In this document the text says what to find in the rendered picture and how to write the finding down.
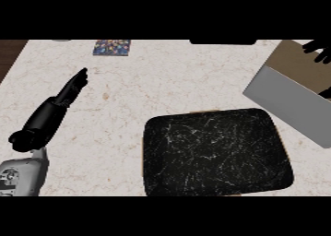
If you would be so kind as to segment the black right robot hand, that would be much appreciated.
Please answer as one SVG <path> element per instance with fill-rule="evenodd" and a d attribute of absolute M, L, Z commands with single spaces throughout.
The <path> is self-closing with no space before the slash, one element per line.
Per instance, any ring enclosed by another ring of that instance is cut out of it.
<path fill-rule="evenodd" d="M 322 49 L 322 52 L 315 58 L 316 63 L 323 63 L 325 65 L 331 62 L 331 40 L 312 40 L 303 45 L 304 53 L 312 53 L 316 50 Z M 319 95 L 325 99 L 331 99 L 331 87 L 325 89 Z"/>

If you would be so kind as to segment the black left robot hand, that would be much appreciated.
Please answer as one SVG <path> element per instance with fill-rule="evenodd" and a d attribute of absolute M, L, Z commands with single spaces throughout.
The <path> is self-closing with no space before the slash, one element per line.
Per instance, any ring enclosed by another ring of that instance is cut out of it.
<path fill-rule="evenodd" d="M 9 142 L 15 151 L 28 152 L 46 146 L 61 126 L 69 105 L 86 85 L 87 69 L 83 68 L 68 80 L 59 94 L 43 101 L 29 115 L 22 129 L 9 136 Z"/>

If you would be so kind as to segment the cardboard box with grey side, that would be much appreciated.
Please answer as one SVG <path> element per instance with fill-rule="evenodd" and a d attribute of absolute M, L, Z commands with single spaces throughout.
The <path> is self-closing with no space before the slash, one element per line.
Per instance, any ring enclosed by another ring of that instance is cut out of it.
<path fill-rule="evenodd" d="M 331 62 L 282 40 L 261 65 L 244 96 L 322 148 L 331 148 Z"/>

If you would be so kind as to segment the black marbled tray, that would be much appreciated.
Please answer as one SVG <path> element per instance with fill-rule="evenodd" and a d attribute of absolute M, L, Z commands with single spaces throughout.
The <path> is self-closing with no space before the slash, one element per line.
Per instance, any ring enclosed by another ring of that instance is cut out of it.
<path fill-rule="evenodd" d="M 148 196 L 220 196 L 292 185 L 288 154 L 255 108 L 154 117 L 143 131 Z"/>

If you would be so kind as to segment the black appliance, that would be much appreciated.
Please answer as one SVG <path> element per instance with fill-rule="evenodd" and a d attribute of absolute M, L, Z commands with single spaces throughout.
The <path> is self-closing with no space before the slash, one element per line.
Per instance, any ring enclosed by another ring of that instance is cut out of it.
<path fill-rule="evenodd" d="M 192 44 L 213 45 L 254 45 L 255 40 L 189 40 Z"/>

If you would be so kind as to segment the colourful patterned flat packet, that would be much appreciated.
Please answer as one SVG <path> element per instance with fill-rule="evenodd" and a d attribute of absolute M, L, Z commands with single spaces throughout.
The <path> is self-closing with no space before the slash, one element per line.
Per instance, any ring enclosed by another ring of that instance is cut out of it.
<path fill-rule="evenodd" d="M 127 56 L 130 40 L 97 40 L 93 55 Z"/>

